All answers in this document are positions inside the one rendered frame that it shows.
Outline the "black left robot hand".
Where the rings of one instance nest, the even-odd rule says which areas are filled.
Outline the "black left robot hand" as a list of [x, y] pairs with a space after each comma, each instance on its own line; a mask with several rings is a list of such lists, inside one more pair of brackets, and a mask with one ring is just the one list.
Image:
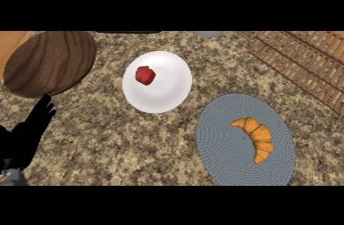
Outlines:
[[27, 120], [11, 131], [0, 125], [0, 171], [30, 166], [55, 113], [52, 97], [45, 95]]

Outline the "grey round woven placemat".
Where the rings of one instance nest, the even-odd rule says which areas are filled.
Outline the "grey round woven placemat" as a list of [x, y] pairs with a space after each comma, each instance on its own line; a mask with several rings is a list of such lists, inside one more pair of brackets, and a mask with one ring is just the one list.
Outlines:
[[[275, 151], [254, 163], [256, 149], [248, 134], [231, 123], [253, 117], [269, 127]], [[205, 106], [197, 126], [202, 164], [222, 186], [285, 186], [293, 178], [296, 150], [285, 122], [272, 107], [247, 94], [226, 94]]]

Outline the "orange curved squash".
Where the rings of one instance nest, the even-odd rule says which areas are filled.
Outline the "orange curved squash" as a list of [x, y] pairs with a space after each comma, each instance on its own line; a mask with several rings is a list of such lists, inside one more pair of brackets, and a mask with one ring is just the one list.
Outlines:
[[270, 153], [275, 151], [269, 127], [253, 117], [238, 118], [231, 123], [231, 126], [241, 128], [247, 133], [256, 150], [253, 163], [256, 165], [262, 164], [267, 160]]

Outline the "brown wooden tiered shelf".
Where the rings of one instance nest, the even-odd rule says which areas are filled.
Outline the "brown wooden tiered shelf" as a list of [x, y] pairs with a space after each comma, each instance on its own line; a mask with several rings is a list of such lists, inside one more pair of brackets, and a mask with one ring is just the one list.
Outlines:
[[260, 31], [248, 52], [344, 117], [344, 32]]

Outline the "round dark wooden board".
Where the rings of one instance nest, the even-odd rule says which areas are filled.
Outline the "round dark wooden board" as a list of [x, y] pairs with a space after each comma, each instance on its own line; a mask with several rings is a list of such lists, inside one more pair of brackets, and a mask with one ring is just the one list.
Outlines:
[[5, 69], [5, 86], [19, 97], [58, 95], [87, 76], [98, 45], [86, 31], [46, 31], [19, 46]]

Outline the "red bell pepper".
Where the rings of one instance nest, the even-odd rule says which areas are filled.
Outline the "red bell pepper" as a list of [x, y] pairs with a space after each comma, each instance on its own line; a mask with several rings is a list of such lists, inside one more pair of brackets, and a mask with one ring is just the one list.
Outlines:
[[143, 84], [149, 85], [155, 79], [157, 73], [149, 66], [140, 66], [136, 70], [136, 80]]

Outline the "white oval plate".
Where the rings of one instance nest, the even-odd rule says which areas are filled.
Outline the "white oval plate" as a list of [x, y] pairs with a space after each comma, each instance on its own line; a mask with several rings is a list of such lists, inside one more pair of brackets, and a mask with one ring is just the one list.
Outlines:
[[[157, 76], [146, 86], [136, 80], [140, 66], [149, 66]], [[192, 74], [186, 61], [171, 52], [154, 51], [129, 64], [123, 77], [123, 91], [129, 104], [146, 113], [173, 110], [188, 98]]]

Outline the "grey round object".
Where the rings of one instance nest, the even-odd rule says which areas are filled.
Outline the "grey round object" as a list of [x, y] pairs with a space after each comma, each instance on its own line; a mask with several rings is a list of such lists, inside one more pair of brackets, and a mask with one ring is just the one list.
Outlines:
[[211, 37], [222, 36], [223, 33], [225, 33], [225, 31], [192, 31], [192, 33], [194, 33], [197, 36], [211, 38]]

